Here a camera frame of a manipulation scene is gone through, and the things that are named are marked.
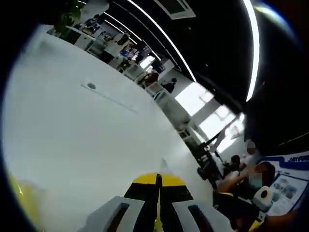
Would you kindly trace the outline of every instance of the yellow object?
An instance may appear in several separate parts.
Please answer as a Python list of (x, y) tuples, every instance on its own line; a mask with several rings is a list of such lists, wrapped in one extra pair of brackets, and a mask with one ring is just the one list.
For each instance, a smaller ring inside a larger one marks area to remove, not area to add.
[(261, 195), (261, 198), (265, 198), (265, 199), (266, 199), (268, 196), (270, 196), (269, 191), (266, 190), (266, 192), (267, 192), (266, 196), (265, 196), (265, 197), (262, 197), (262, 195)]
[(161, 174), (162, 176), (162, 186), (182, 186), (185, 185), (185, 182), (181, 180), (179, 177), (172, 176), (169, 174)]
[(33, 187), (20, 184), (11, 174), (8, 176), (11, 188), (25, 215), (38, 231), (43, 231)]
[(160, 216), (160, 192), (159, 192), (159, 200), (157, 204), (157, 215), (156, 215), (156, 220), (154, 222), (154, 231), (163, 231), (163, 225), (162, 225), (161, 216)]
[(157, 176), (157, 173), (143, 174), (137, 177), (135, 180), (133, 180), (133, 183), (155, 185), (156, 176)]
[(230, 192), (219, 192), (220, 194), (224, 194), (224, 195), (229, 195), (231, 197), (233, 197), (234, 195)]
[(258, 222), (257, 220), (254, 221), (254, 223), (252, 224), (252, 226), (249, 229), (249, 232), (253, 231), (254, 229), (256, 229), (257, 227), (260, 226), (260, 222)]

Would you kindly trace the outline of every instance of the led light strip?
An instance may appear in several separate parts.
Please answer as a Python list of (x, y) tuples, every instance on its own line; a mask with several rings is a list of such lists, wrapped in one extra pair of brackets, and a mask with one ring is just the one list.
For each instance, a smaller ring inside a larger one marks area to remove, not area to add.
[(104, 14), (106, 14), (107, 16), (111, 17), (113, 20), (115, 20), (117, 23), (119, 23), (120, 25), (122, 25), (125, 29), (127, 29), (128, 31), (130, 31), (133, 35), (135, 35), (136, 38), (138, 38), (141, 41), (141, 38), (137, 36), (137, 34), (135, 34), (133, 31), (131, 31), (126, 25), (124, 25), (122, 22), (120, 22), (119, 20), (115, 19), (113, 16), (111, 16), (110, 14), (104, 12)]
[(155, 34), (149, 30), (149, 28), (143, 23), (141, 22), (134, 14), (132, 14), (130, 11), (128, 11), (126, 8), (122, 7), (121, 5), (119, 5), (117, 2), (114, 2), (115, 5), (119, 6), (120, 8), (122, 8), (123, 10), (127, 11), (128, 14), (130, 14), (132, 17), (134, 17), (137, 21), (139, 21), (152, 35), (153, 37), (155, 37), (155, 39), (158, 41), (159, 44), (161, 44), (161, 46), (166, 50), (166, 52), (169, 54), (170, 58), (173, 60), (173, 63), (175, 64), (175, 67), (177, 66), (179, 69), (180, 67), (178, 66), (177, 62), (175, 61), (174, 57), (171, 55), (171, 53), (164, 47), (164, 45), (162, 44), (162, 42), (155, 36)]
[(161, 61), (161, 58), (157, 55), (157, 53), (155, 53), (153, 50), (151, 50), (151, 52), (155, 55), (155, 57)]
[(246, 102), (250, 100), (250, 98), (253, 95), (254, 86), (257, 78), (257, 71), (259, 68), (259, 59), (260, 59), (260, 36), (259, 36), (259, 29), (257, 26), (257, 20), (254, 13), (253, 6), (250, 2), (250, 0), (243, 0), (246, 9), (248, 11), (250, 23), (251, 23), (251, 29), (252, 29), (252, 35), (253, 35), (253, 65), (252, 65), (252, 75), (251, 75), (251, 81), (249, 85), (249, 90), (247, 94)]
[[(114, 28), (116, 28), (118, 31), (120, 31), (121, 33), (123, 33), (124, 34), (124, 32), (122, 31), (122, 30), (120, 30), (118, 27), (116, 27), (114, 24), (112, 24), (112, 23), (110, 23), (109, 21), (107, 21), (106, 19), (104, 20), (105, 22), (107, 22), (109, 25), (111, 25), (112, 27), (114, 27)], [(135, 44), (137, 44), (137, 42), (135, 42), (133, 39), (131, 39), (130, 37), (129, 37), (129, 39), (133, 42), (133, 43), (135, 43)]]
[(137, 5), (135, 2), (133, 2), (132, 0), (127, 0), (128, 2), (130, 2), (133, 6), (135, 6), (137, 9), (139, 9), (147, 18), (150, 19), (150, 21), (152, 21), (152, 23), (162, 32), (162, 34), (165, 36), (165, 38), (169, 41), (169, 43), (172, 45), (172, 47), (175, 49), (176, 53), (179, 55), (180, 59), (183, 61), (185, 67), (187, 68), (187, 70), (189, 71), (193, 81), (197, 81), (189, 67), (189, 65), (187, 64), (187, 62), (184, 60), (182, 54), (180, 53), (180, 51), (178, 50), (178, 48), (176, 47), (176, 45), (172, 42), (172, 40), (170, 39), (170, 37), (165, 33), (165, 31), (163, 31), (163, 29), (159, 26), (159, 24), (157, 24), (157, 22), (151, 18), (151, 16), (149, 14), (147, 14), (139, 5)]

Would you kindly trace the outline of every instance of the yellow panel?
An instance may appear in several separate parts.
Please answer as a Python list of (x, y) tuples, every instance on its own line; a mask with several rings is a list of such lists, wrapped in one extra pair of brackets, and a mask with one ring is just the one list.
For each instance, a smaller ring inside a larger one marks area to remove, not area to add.
[(256, 229), (261, 223), (258, 222), (257, 220), (254, 221), (254, 223), (252, 224), (252, 226), (249, 229), (249, 232), (253, 231), (254, 229)]
[(161, 174), (162, 176), (162, 186), (182, 186), (185, 185), (185, 182), (179, 177), (172, 176), (169, 174)]
[(142, 174), (133, 180), (133, 183), (155, 185), (157, 173)]
[(234, 196), (232, 193), (230, 193), (230, 192), (219, 192), (220, 194), (224, 194), (224, 195), (229, 195), (229, 196)]
[(37, 197), (34, 194), (34, 187), (30, 185), (19, 184), (18, 181), (13, 177), (13, 175), (8, 175), (11, 188), (21, 208), (24, 210), (25, 214), (32, 222), (32, 225), (36, 227), (37, 231), (43, 231), (37, 205)]
[(262, 198), (263, 200), (266, 200), (266, 198), (268, 198), (270, 196), (269, 191), (266, 190), (266, 192), (267, 192), (266, 197)]

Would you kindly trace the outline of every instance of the window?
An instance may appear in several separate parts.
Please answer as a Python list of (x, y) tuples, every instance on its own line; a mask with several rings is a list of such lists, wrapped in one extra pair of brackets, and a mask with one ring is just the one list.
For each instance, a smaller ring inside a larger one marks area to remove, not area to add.
[(213, 95), (197, 82), (191, 83), (175, 98), (176, 101), (193, 116), (207, 102), (213, 98)]
[(235, 117), (235, 114), (233, 114), (225, 105), (222, 105), (212, 115), (206, 118), (199, 127), (205, 132), (207, 137), (211, 139)]
[(238, 120), (236, 120), (228, 128), (226, 128), (225, 138), (222, 140), (222, 142), (217, 148), (217, 151), (219, 153), (222, 153), (225, 149), (227, 149), (236, 141), (236, 138), (232, 139), (234, 135), (243, 132), (244, 130), (243, 120), (244, 120), (244, 114), (241, 114)]
[(145, 60), (143, 60), (141, 63), (140, 63), (140, 66), (144, 69), (146, 68), (148, 65), (151, 64), (151, 62), (154, 61), (154, 57), (152, 56), (148, 56)]

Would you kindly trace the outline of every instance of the ceiling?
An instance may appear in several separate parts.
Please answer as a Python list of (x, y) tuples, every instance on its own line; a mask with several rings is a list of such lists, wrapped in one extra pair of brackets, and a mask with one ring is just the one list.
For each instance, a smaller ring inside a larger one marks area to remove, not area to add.
[[(196, 17), (177, 20), (171, 20), (153, 0), (134, 0), (134, 2), (170, 37), (196, 80), (213, 91), (217, 100), (228, 105), (234, 112), (243, 111), (253, 69), (253, 34), (243, 0), (225, 1), (224, 4), (220, 1), (187, 0)], [(278, 6), (287, 15), (291, 15), (288, 14), (289, 8), (282, 3), (285, 1), (268, 2), (272, 3), (272, 6)], [(185, 64), (162, 32), (129, 1), (111, 1), (107, 13), (145, 40), (160, 57), (170, 58), (179, 71), (192, 80)], [(268, 56), (262, 42), (268, 40), (270, 36), (269, 33), (263, 32), (264, 29), (268, 30), (272, 23), (265, 20), (257, 10), (255, 14), (260, 32), (261, 66), (263, 64), (261, 59)], [(121, 27), (115, 20), (111, 18), (108, 20)], [(299, 25), (301, 18), (292, 16), (289, 20)], [(263, 73), (262, 68), (259, 67), (255, 89), (265, 81), (260, 74)]]
[[(243, 0), (224, 3), (186, 0), (196, 17), (177, 20), (171, 20), (153, 0), (133, 1), (160, 25), (179, 49), (196, 80), (212, 91), (217, 101), (235, 113), (246, 113), (250, 124), (246, 126), (250, 131), (248, 134), (261, 146), (265, 145), (265, 150), (278, 147), (309, 130), (309, 124), (304, 124), (306, 115), (302, 112), (304, 100), (308, 103), (305, 84), (309, 73), (306, 68), (308, 1), (265, 1), (283, 16), (292, 36), (278, 21), (271, 21), (265, 13), (254, 9), (260, 56), (254, 94), (248, 102), (246, 98), (253, 69), (253, 33)], [(251, 2), (257, 5), (260, 1)], [(107, 13), (145, 40), (159, 56), (173, 60), (177, 68), (192, 80), (162, 32), (135, 6), (127, 0), (113, 0)]]

